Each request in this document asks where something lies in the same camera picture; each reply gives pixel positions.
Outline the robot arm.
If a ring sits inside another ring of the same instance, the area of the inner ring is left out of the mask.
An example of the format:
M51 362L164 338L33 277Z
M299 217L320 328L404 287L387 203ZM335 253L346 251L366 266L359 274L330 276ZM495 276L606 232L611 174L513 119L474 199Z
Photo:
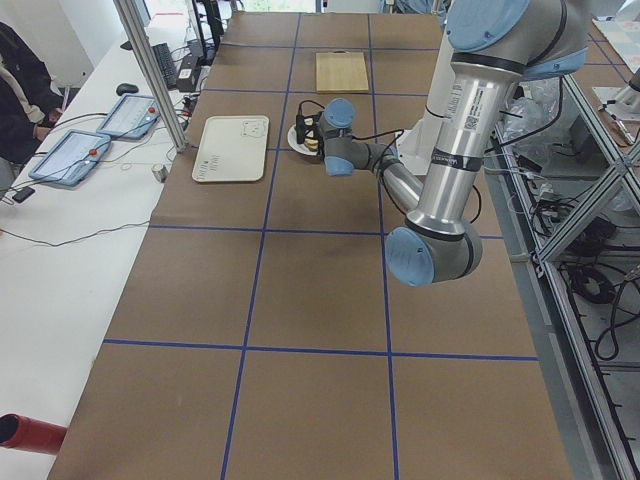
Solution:
M639 70L636 70L625 87L607 95L602 106L612 118L639 121Z
M455 1L445 34L454 79L423 179L390 148L352 132L353 105L332 100L316 121L325 169L333 177L369 170L406 210L385 243L386 262L409 286L455 280L482 257L479 235L463 212L499 113L522 81L561 77L587 56L589 1Z

